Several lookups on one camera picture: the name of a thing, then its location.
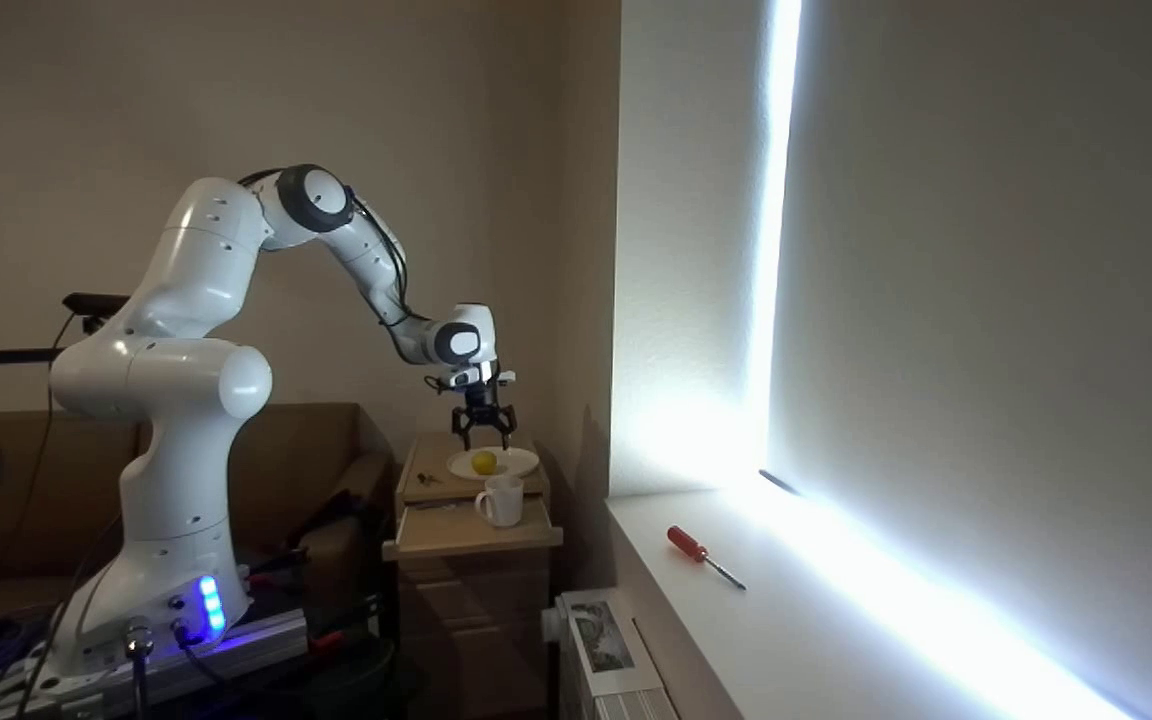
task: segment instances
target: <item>brown couch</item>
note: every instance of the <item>brown couch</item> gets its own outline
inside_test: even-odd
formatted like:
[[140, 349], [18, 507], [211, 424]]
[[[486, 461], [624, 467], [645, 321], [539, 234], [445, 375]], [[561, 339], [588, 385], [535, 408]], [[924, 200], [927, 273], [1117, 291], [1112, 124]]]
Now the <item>brown couch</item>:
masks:
[[[0, 414], [0, 614], [54, 602], [119, 511], [118, 478], [150, 441], [147, 424], [55, 414], [33, 497], [26, 485], [46, 414]], [[229, 518], [240, 556], [273, 553], [328, 498], [348, 491], [392, 509], [391, 457], [361, 450], [361, 408], [270, 406], [238, 432], [229, 456]], [[8, 547], [20, 513], [24, 524]], [[100, 552], [113, 558], [122, 538]], [[362, 524], [335, 520], [306, 533], [306, 601], [347, 602], [364, 570]]]

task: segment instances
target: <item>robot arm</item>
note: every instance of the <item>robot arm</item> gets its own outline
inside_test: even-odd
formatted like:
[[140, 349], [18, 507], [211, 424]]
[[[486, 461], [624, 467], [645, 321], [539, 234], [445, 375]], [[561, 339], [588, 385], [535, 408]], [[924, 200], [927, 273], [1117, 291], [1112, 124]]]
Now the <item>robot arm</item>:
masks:
[[497, 429], [502, 446], [509, 446], [517, 422], [511, 406], [500, 407], [497, 389], [513, 381], [513, 372], [498, 372], [488, 306], [456, 305], [445, 320], [415, 313], [407, 305], [407, 256], [401, 243], [351, 188], [317, 165], [266, 170], [240, 182], [260, 200], [270, 226], [262, 250], [311, 240], [326, 243], [389, 333], [397, 356], [416, 365], [442, 365], [440, 377], [429, 378], [431, 387], [465, 395], [465, 407], [452, 411], [452, 432], [467, 450], [475, 425]]

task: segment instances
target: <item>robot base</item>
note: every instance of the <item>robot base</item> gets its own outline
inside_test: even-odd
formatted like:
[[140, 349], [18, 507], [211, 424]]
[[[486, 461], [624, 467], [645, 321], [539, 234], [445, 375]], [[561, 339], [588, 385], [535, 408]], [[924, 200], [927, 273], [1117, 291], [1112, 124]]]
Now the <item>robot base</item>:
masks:
[[[159, 637], [156, 642], [174, 650], [173, 638]], [[200, 659], [215, 673], [233, 679], [304, 655], [306, 646], [305, 614], [302, 611], [287, 611], [236, 626], [218, 646], [200, 653]], [[157, 652], [147, 659], [147, 687], [152, 702], [172, 700], [211, 684], [211, 680], [198, 673], [185, 657], [177, 653], [157, 664], [156, 657]], [[22, 679], [22, 673], [28, 679], [36, 662], [35, 659], [20, 661], [9, 670], [3, 687], [13, 685], [15, 680]], [[24, 717], [101, 720], [134, 711], [132, 665], [128, 661], [100, 673], [60, 679], [51, 688], [41, 684], [44, 682], [40, 679], [40, 687], [29, 696]], [[0, 720], [15, 717], [18, 702], [20, 691], [1, 694]]]

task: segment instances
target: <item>lemon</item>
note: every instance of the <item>lemon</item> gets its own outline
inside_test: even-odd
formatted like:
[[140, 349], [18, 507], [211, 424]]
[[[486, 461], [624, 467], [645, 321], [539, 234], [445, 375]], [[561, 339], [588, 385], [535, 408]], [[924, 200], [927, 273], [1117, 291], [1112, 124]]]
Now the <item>lemon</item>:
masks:
[[476, 473], [493, 475], [495, 472], [495, 454], [487, 450], [478, 450], [470, 457], [470, 467]]

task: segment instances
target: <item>windowsill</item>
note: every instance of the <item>windowsill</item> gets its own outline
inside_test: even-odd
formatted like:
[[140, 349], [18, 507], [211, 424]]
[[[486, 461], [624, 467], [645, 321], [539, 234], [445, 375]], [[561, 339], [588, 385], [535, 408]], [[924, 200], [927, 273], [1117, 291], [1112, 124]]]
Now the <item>windowsill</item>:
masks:
[[[785, 539], [760, 525], [767, 514], [749, 510], [750, 503], [783, 501], [782, 491], [770, 485], [607, 501], [740, 714], [745, 720], [996, 717], [829, 588]], [[669, 525], [707, 546], [749, 591], [687, 560], [667, 541]], [[685, 682], [666, 679], [667, 685]]]

